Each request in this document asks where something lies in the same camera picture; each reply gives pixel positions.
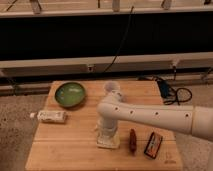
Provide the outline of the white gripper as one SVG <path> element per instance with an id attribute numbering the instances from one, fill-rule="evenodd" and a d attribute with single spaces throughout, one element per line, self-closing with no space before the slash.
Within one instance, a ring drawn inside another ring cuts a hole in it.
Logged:
<path id="1" fill-rule="evenodd" d="M 118 121 L 100 116 L 97 121 L 97 129 L 99 139 L 116 139 L 118 136 Z"/>

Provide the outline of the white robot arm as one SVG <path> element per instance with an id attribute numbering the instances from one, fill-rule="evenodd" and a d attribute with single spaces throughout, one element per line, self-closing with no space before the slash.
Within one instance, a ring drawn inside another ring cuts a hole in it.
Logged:
<path id="1" fill-rule="evenodd" d="M 122 93 L 111 91 L 98 104 L 101 136 L 113 137 L 118 121 L 154 126 L 190 134 L 213 142 L 213 108 L 199 106 L 134 105 L 122 101 Z"/>

